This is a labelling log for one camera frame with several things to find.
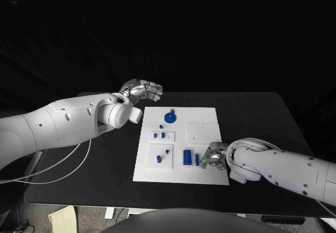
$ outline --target black curtain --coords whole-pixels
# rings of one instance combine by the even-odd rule
[[[5,1],[0,109],[33,111],[133,78],[165,91],[276,92],[315,154],[336,162],[333,9]]]

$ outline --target small blue part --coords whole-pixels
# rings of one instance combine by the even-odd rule
[[[195,162],[196,162],[196,166],[199,166],[199,156],[198,156],[198,154],[195,155]]]
[[[176,114],[173,109],[170,110],[170,113],[165,115],[165,121],[166,123],[173,123],[176,121]]]
[[[183,151],[183,165],[192,165],[192,151]]]

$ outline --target power strip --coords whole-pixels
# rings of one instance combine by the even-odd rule
[[[261,222],[264,223],[303,225],[305,221],[306,221],[305,217],[270,216],[270,215],[263,215],[261,217]]]

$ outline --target black table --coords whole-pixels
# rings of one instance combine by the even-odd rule
[[[80,96],[93,94],[100,93],[81,93]],[[146,106],[215,107],[222,142],[254,137],[286,150],[313,156],[276,93],[165,93],[159,102],[142,100],[136,105],[143,111]],[[55,183],[29,185],[25,200],[42,204],[146,209],[179,207],[227,213],[332,217],[316,200],[273,185],[264,177],[261,181],[248,181],[247,184],[230,179],[230,186],[134,182],[142,124],[143,120],[139,124],[129,121],[123,128],[95,138],[78,171]],[[67,175],[84,159],[88,144],[82,143],[71,158],[38,175],[33,182],[48,182]],[[54,165],[74,147],[46,150],[38,170]]]

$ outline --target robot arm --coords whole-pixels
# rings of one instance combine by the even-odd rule
[[[209,157],[204,157],[204,167],[211,162],[221,169],[227,158],[230,177],[235,181],[258,181],[264,176],[274,185],[336,206],[335,163],[286,150],[270,149],[261,141],[248,138],[231,145],[212,143],[209,150],[218,150],[212,153],[218,159],[208,161]]]
[[[133,79],[120,92],[55,101],[36,111],[0,119],[0,170],[33,152],[74,146],[118,129],[130,120],[139,123],[139,99],[157,101],[163,87]]]

